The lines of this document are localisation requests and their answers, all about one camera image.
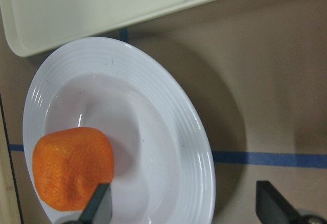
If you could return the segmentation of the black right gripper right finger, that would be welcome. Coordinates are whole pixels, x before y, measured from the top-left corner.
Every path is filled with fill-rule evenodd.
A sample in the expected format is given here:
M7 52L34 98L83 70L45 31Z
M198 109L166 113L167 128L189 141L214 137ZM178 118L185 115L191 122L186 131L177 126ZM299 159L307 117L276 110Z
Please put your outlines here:
M260 222L298 222L299 212L269 181L257 181L255 213Z

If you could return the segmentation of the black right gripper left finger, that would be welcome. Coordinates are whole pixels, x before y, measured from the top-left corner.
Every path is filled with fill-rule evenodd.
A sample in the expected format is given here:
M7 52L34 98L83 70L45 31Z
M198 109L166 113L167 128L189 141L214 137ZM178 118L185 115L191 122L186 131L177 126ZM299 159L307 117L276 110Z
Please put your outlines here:
M112 194L110 183L99 184L78 223L110 223L112 220Z

